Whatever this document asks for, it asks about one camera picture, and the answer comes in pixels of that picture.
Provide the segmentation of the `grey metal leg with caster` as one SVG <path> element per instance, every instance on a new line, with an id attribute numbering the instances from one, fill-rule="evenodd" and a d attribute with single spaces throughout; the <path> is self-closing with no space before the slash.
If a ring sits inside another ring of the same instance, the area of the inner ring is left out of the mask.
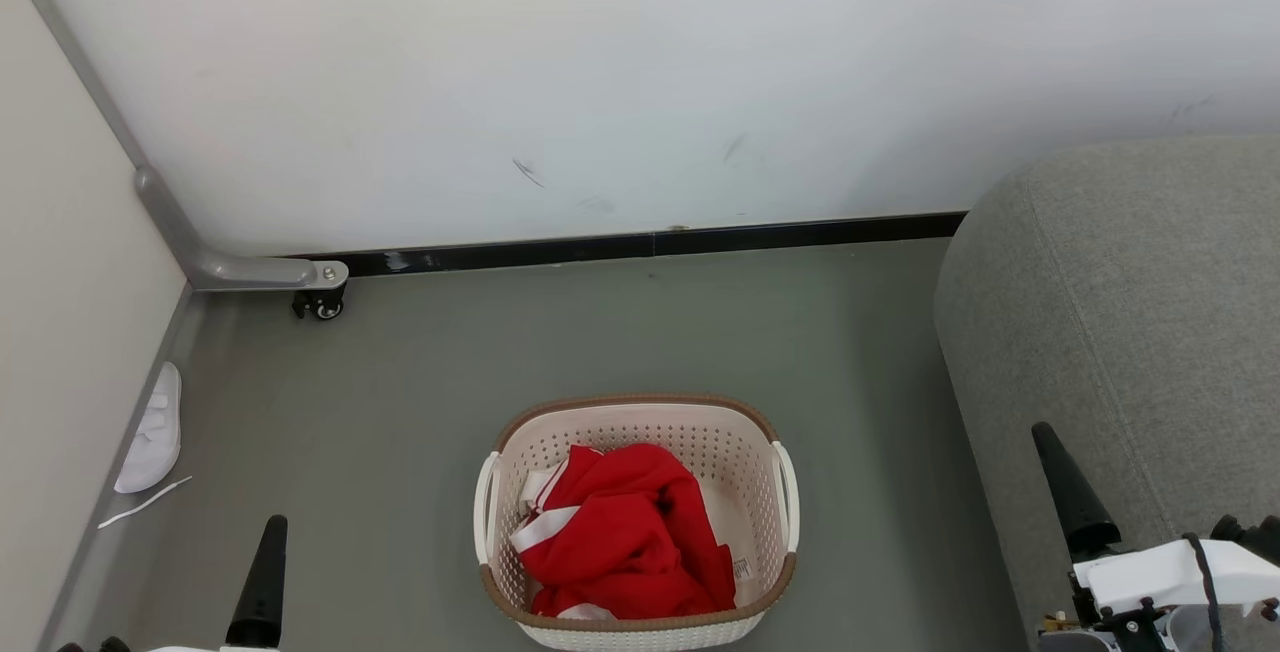
<path id="1" fill-rule="evenodd" d="M 343 263 L 236 255 L 205 241 L 161 173 L 150 164 L 56 3 L 31 1 L 124 154 L 134 164 L 132 175 L 134 196 L 148 214 L 192 289 L 200 292 L 343 289 L 349 279 L 349 269 Z"/>

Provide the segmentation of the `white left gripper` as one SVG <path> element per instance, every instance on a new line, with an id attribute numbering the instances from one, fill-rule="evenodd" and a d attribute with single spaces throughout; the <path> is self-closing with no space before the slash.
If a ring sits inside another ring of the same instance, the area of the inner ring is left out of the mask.
<path id="1" fill-rule="evenodd" d="M 278 649 L 283 629 L 288 520 L 273 515 L 262 530 L 227 629 L 225 646 L 204 649 L 165 646 L 148 652 L 257 652 Z"/>

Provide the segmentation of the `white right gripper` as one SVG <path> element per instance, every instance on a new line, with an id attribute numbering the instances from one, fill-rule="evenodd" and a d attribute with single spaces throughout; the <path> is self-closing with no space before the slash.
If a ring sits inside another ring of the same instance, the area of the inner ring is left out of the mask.
<path id="1" fill-rule="evenodd" d="M 1228 607 L 1280 623 L 1280 567 L 1233 542 L 1185 538 L 1111 556 L 1120 530 L 1075 459 L 1047 421 L 1032 438 L 1068 553 L 1080 564 L 1071 573 L 1076 619 L 1046 617 L 1039 652 L 1193 652 L 1201 640 L 1226 652 Z"/>

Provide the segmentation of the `black caster wheel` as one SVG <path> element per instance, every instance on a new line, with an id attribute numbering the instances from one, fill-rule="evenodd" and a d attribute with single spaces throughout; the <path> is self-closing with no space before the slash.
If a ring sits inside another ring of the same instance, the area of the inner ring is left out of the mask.
<path id="1" fill-rule="evenodd" d="M 330 322 L 343 313 L 344 295 L 344 286 L 330 289 L 297 289 L 291 309 L 300 320 L 310 315 L 319 322 Z"/>

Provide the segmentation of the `thin white strip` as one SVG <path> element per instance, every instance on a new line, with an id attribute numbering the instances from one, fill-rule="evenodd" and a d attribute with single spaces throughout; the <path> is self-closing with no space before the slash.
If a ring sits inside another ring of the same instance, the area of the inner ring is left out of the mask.
<path id="1" fill-rule="evenodd" d="M 127 511 L 123 511 L 120 514 L 116 514 L 116 515 L 114 515 L 114 516 L 111 516 L 111 518 L 101 521 L 97 525 L 97 529 L 99 530 L 106 529 L 106 528 L 109 528 L 110 525 L 113 525 L 115 523 L 119 523 L 122 520 L 125 520 L 128 518 L 134 516 L 136 514 L 140 514 L 140 512 L 145 511 L 147 507 L 150 507 L 151 505 L 154 505 L 155 502 L 157 502 L 159 500 L 161 500 L 164 496 L 172 493 L 173 491 L 180 488 L 183 484 L 186 484 L 186 483 L 188 483 L 191 480 L 192 480 L 192 477 L 184 477 L 184 478 L 182 478 L 182 479 L 179 479 L 177 482 L 170 483 L 169 485 L 163 487 L 160 491 L 155 492 L 145 502 L 138 503 L 133 509 L 129 509 Z"/>

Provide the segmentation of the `black baseboard strip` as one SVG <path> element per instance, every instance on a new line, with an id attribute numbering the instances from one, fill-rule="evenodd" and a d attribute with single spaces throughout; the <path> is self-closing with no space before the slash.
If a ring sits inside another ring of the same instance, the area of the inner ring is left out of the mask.
<path id="1" fill-rule="evenodd" d="M 655 231 L 621 236 L 321 254 L 317 259 L 325 264 L 343 263 L 353 278 L 476 272 L 571 263 L 946 238 L 955 234 L 964 216 L 964 213 L 936 213 L 791 224 Z"/>

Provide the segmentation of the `grey fabric sofa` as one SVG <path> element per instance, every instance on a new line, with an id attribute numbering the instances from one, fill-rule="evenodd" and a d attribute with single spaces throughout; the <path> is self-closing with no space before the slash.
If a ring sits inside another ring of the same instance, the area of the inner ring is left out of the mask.
<path id="1" fill-rule="evenodd" d="M 1280 134 L 1094 145 L 1005 177 L 948 246 L 934 328 L 1034 649 L 1071 608 L 1038 421 L 1125 550 L 1280 518 Z"/>

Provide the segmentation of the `cream perforated laundry basket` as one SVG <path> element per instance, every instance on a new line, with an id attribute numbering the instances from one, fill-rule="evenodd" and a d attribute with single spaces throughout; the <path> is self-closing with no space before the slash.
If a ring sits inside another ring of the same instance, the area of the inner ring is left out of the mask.
<path id="1" fill-rule="evenodd" d="M 520 496 L 529 478 L 567 460 L 575 443 L 600 451 L 653 443 L 692 473 L 710 529 L 731 553 L 733 608 L 653 621 L 535 615 L 538 585 L 509 535 L 527 512 Z M 477 475 L 472 520 L 490 602 L 535 642 L 559 652 L 687 652 L 741 639 L 781 598 L 801 516 L 788 452 L 753 406 L 708 395 L 611 395 L 541 403 L 512 420 Z"/>

